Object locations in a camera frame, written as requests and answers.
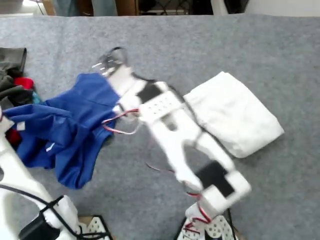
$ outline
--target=gray carpet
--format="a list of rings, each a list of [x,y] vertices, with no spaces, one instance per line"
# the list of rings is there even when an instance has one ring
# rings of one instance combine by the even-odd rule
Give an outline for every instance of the gray carpet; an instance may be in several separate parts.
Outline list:
[[[278,117],[285,135],[235,160],[252,193],[232,208],[248,240],[318,240],[320,210],[320,18],[257,15],[1,18],[1,47],[27,47],[26,74],[44,98],[69,89],[102,53],[128,48],[136,72],[183,94],[231,73]],[[69,195],[79,214],[102,214],[118,240],[172,240],[193,200],[169,173],[145,128],[101,149],[92,181],[69,190],[53,172],[32,169],[54,197]],[[207,159],[187,150],[194,169]],[[20,226],[36,209],[19,198]]]

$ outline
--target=red cloth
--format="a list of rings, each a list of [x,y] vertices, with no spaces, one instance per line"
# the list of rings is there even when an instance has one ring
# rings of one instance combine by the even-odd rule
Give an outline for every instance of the red cloth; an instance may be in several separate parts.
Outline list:
[[[27,77],[16,77],[13,80],[15,85],[21,85],[24,89],[32,89],[34,87],[34,81]]]
[[[5,137],[13,147],[16,147],[22,140],[18,131],[13,128],[6,131]]]

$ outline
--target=dark green cloth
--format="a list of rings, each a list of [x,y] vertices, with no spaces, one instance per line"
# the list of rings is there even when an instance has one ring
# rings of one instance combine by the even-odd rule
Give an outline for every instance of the dark green cloth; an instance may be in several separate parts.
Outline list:
[[[33,91],[14,84],[14,78],[24,73],[26,56],[26,48],[0,47],[0,106],[3,110],[33,103]]]

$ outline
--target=white towel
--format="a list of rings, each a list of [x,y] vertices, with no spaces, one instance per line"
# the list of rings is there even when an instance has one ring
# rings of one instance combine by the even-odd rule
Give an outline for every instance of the white towel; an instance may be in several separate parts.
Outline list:
[[[284,133],[277,118],[240,81],[221,72],[184,96],[199,121],[237,158]]]

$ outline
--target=blue shirt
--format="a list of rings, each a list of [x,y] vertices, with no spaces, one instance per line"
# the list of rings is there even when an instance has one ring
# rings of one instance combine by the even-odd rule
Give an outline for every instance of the blue shirt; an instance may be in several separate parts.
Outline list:
[[[80,189],[91,180],[100,148],[112,135],[101,122],[114,117],[118,100],[103,76],[82,73],[72,89],[4,114],[16,124],[25,123],[16,152],[27,167],[54,168],[61,184]],[[108,126],[114,128],[115,122]]]

